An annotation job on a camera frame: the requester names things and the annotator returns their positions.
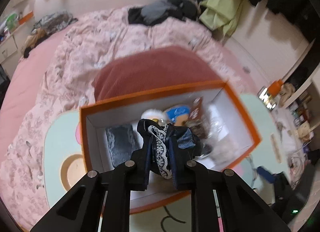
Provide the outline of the black mesh square case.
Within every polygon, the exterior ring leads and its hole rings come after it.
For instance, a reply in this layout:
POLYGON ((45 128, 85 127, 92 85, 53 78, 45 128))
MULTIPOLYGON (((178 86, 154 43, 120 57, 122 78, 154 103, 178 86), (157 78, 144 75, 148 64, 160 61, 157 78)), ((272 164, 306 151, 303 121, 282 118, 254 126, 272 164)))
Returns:
POLYGON ((130 160, 132 153, 140 149, 131 124, 108 127, 106 128, 106 136, 114 167, 130 160))

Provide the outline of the navy lace scrunchie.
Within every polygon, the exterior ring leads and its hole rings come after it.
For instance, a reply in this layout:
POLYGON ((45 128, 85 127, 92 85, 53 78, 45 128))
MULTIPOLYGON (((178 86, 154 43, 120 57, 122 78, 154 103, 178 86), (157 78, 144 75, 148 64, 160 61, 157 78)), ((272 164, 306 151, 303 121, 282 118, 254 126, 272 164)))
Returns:
POLYGON ((151 149, 150 170, 164 179, 171 179, 176 172, 176 157, 181 152, 187 160, 201 155, 203 144, 186 126, 166 124, 160 126, 149 119, 141 119, 137 131, 144 145, 151 149))

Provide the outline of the brown card box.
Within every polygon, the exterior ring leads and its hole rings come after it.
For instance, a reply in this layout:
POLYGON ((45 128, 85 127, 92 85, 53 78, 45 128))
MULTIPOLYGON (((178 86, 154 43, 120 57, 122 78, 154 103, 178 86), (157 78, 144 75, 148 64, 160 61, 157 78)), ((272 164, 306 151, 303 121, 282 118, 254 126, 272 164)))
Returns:
POLYGON ((200 120, 203 115, 202 110, 203 98, 199 97, 193 101, 192 107, 190 108, 190 114, 188 120, 200 120))

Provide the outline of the brown bear plush blue cap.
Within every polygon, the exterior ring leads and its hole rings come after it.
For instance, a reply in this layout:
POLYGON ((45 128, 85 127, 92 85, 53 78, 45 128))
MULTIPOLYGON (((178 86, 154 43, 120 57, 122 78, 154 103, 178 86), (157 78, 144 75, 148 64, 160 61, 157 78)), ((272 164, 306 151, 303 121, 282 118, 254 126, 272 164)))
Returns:
POLYGON ((190 107, 187 105, 176 105, 165 110, 164 113, 173 125, 184 126, 190 115, 190 107))

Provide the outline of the white fur pompom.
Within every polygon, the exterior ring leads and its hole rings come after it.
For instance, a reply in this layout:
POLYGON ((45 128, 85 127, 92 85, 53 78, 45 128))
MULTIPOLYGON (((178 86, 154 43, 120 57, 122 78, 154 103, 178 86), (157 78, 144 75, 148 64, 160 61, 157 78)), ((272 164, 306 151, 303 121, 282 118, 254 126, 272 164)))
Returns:
POLYGON ((159 123, 160 121, 167 121, 167 115, 161 110, 148 109, 142 113, 141 119, 149 119, 159 123))

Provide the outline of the mint cartoon lap table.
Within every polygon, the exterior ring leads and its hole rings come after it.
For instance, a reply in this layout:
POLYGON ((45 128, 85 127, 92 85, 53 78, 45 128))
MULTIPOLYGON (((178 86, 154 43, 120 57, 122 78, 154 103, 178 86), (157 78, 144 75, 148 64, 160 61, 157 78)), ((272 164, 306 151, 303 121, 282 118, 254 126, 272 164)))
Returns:
POLYGON ((128 231, 129 215, 159 196, 191 193, 193 231, 288 231, 234 172, 262 149, 255 125, 273 121, 259 98, 228 85, 150 90, 61 114, 43 149, 49 211, 33 231, 128 231))

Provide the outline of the orange storage box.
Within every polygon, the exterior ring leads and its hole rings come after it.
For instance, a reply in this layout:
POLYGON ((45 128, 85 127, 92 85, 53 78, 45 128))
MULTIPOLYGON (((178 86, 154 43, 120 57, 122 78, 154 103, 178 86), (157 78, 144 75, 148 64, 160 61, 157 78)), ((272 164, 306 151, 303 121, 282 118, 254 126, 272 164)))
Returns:
POLYGON ((261 141, 247 111, 223 81, 175 85, 119 96, 80 109, 88 171, 130 160, 143 188, 131 193, 132 214, 185 196, 187 162, 232 168, 261 141))

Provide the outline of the pink floral duvet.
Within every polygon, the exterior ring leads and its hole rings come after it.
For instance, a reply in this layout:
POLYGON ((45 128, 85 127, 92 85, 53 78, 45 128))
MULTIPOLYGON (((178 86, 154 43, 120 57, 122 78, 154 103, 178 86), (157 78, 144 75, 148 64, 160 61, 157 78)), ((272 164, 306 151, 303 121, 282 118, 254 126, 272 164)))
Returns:
POLYGON ((127 18, 128 8, 85 14, 18 64, 1 110, 1 198, 24 229, 48 211, 42 168, 46 133, 59 114, 94 103, 93 81, 104 66, 138 52, 181 46, 238 93, 255 88, 235 56, 201 24, 168 18, 148 27, 127 18))

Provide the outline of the orange bottle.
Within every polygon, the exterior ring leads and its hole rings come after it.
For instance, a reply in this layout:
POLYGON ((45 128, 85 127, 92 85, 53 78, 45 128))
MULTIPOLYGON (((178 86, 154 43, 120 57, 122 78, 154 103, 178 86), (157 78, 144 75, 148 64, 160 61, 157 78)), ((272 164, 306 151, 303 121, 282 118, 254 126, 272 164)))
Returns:
POLYGON ((281 91, 281 87, 283 86, 283 81, 281 79, 274 81, 268 88, 267 88, 267 92, 273 96, 276 97, 280 91, 281 91))

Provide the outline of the dark red pillow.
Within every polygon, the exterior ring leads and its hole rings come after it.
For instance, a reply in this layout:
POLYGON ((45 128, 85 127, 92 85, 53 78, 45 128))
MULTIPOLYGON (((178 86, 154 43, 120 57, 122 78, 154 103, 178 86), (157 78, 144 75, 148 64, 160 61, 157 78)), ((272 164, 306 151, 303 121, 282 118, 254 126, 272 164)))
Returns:
POLYGON ((95 101, 221 78, 195 52, 179 46, 135 53, 107 64, 93 81, 95 101))

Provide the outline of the white desk drawers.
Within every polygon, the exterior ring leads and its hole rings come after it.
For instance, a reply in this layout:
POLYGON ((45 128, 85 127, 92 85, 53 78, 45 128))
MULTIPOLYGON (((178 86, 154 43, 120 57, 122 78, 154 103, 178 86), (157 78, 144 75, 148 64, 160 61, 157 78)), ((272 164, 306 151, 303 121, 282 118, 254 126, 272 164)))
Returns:
POLYGON ((22 18, 22 24, 1 43, 1 66, 10 79, 12 79, 23 56, 22 47, 33 29, 34 23, 34 13, 31 11, 22 18))

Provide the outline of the grey patterned clothes pile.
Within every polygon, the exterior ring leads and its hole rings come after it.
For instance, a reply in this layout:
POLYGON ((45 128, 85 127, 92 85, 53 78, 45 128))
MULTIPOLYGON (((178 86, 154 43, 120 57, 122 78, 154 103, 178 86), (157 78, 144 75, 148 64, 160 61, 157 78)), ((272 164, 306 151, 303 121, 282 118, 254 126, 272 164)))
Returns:
POLYGON ((50 36, 56 32, 60 32, 77 21, 78 19, 73 17, 73 15, 66 10, 55 12, 42 17, 36 22, 32 33, 34 33, 36 29, 42 29, 45 31, 46 35, 50 36))

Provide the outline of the light green garment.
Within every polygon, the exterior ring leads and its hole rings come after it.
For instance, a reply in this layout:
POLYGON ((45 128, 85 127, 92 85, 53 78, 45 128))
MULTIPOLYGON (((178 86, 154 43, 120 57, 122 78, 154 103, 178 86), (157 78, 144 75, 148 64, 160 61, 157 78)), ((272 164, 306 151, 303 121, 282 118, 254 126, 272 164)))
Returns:
POLYGON ((237 28, 243 4, 246 0, 204 0, 200 5, 205 11, 199 20, 211 31, 220 30, 230 37, 237 28))

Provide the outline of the dark clothes pile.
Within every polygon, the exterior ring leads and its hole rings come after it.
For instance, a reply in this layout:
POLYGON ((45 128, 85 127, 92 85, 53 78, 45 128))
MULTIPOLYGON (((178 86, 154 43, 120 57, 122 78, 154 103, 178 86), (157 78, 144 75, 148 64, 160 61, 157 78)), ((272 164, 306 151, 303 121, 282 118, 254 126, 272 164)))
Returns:
POLYGON ((190 19, 197 21, 204 6, 200 2, 204 0, 158 0, 142 7, 133 7, 128 10, 129 24, 155 26, 166 21, 169 17, 181 21, 190 19))

